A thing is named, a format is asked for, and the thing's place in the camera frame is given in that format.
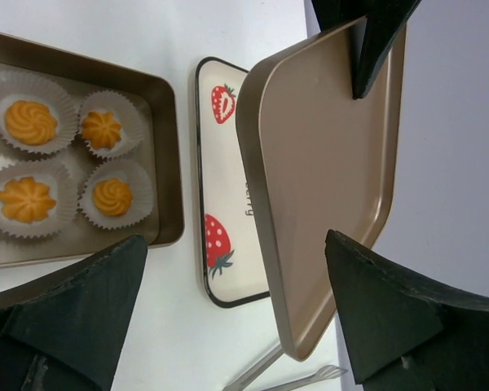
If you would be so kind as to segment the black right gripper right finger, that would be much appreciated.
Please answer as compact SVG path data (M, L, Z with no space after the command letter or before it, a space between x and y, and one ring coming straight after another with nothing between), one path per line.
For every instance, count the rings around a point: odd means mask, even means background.
M394 263L338 231L325 255L355 383L489 390L489 297Z

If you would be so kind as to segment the silver metal tongs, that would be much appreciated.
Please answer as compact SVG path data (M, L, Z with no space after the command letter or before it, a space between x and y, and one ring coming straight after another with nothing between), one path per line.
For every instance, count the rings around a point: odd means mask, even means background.
M288 358L280 344L273 346L222 390L299 390L304 387L336 380L345 375L347 369L324 364L310 371L305 364L299 365Z

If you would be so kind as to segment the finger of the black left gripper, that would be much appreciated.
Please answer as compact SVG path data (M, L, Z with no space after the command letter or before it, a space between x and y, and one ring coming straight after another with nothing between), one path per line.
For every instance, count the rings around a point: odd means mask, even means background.
M417 9L420 0L313 1L321 31L365 18L350 34L353 50L352 96L365 98L374 84L394 41Z

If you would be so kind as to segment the orange swirl cookie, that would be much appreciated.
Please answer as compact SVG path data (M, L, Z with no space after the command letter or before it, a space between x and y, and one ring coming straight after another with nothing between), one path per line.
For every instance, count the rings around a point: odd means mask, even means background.
M40 146L56 137L58 121L50 109L39 102L15 101L4 114L8 134L28 146Z
M34 177L12 179L0 190L2 215L24 224L41 222L49 217L49 212L56 206L50 192L50 186L37 182Z
M109 178L95 184L92 200L104 216L120 217L129 211L133 192L127 182L119 178Z
M81 135L94 150L111 150L121 141L121 128L113 112L91 111L81 123Z

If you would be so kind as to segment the gold tin lid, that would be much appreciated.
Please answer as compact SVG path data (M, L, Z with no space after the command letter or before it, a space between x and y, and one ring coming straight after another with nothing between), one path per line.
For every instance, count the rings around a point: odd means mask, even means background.
M406 34L368 95L352 96L350 47L362 20L277 52L245 77L236 133L282 350L306 360L337 307L325 240L370 247L390 213Z

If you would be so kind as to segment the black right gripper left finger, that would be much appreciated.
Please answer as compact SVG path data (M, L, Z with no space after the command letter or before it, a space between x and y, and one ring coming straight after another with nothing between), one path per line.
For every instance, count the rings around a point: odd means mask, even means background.
M131 236L0 292L0 390L109 390L147 254Z

